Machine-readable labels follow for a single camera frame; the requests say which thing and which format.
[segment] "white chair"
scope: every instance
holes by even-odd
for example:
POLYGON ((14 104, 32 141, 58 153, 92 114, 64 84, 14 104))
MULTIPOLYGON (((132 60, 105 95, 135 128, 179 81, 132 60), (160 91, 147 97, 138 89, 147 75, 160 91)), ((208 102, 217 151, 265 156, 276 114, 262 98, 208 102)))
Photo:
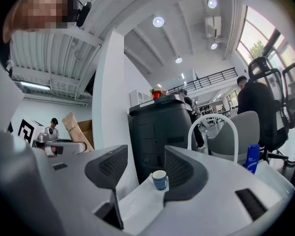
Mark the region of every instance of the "white chair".
POLYGON ((192 136, 193 129, 202 120, 207 119, 207 118, 220 118, 220 119, 224 120, 226 123, 228 123, 230 125, 230 127, 232 128, 233 133, 234 133, 234 162, 237 163, 237 160, 238 160, 238 132, 237 132, 237 129, 236 129, 236 126, 234 125, 234 123, 230 119, 228 119, 226 116, 224 116, 224 115, 220 115, 220 114, 208 114, 208 115, 201 116, 200 118, 198 118, 191 125, 191 127, 189 129, 189 133, 188 133, 188 149, 191 150, 191 136, 192 136))

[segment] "recessed ceiling light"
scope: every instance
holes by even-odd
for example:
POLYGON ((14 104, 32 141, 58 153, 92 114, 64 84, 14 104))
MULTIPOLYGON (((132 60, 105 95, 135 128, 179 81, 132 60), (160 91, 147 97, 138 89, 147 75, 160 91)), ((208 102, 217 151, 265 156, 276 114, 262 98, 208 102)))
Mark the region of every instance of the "recessed ceiling light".
POLYGON ((177 58, 177 59, 175 60, 175 62, 176 62, 177 64, 179 64, 180 62, 182 62, 182 58, 177 58))
POLYGON ((216 0, 208 0, 207 5, 209 8, 214 9, 217 6, 217 1, 216 0))
POLYGON ((214 43, 214 44, 211 45, 211 49, 212 49, 212 50, 214 50, 214 49, 216 49, 216 48, 217 48, 217 44, 216 44, 216 43, 214 43))
POLYGON ((164 24, 164 19, 162 17, 156 17, 153 19, 153 25, 155 27, 161 27, 164 24))
POLYGON ((26 87, 37 88, 37 89, 50 90, 50 87, 42 86, 42 85, 38 85, 38 84, 34 84, 34 83, 23 82, 23 81, 21 81, 21 85, 26 86, 26 87))

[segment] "cardboard box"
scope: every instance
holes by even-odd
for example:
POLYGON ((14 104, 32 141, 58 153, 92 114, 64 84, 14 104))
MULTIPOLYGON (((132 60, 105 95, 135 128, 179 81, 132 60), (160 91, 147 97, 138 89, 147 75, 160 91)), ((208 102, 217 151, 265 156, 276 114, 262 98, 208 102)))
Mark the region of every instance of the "cardboard box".
POLYGON ((95 149, 93 141, 92 120, 78 122, 78 126, 80 127, 80 130, 82 131, 88 142, 95 149))

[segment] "window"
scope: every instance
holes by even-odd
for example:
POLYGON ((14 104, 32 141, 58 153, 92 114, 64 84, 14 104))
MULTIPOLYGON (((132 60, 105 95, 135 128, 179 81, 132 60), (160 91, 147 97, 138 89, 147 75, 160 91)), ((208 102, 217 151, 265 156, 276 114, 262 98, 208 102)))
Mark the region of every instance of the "window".
POLYGON ((227 101, 228 101, 228 105, 230 106, 230 109, 232 107, 237 107, 238 106, 237 90, 235 90, 234 92, 227 95, 226 98, 227 98, 227 101))
POLYGON ((237 51, 247 65, 266 56, 272 68, 280 71, 295 62, 295 51, 275 26, 259 12, 247 7, 237 51))

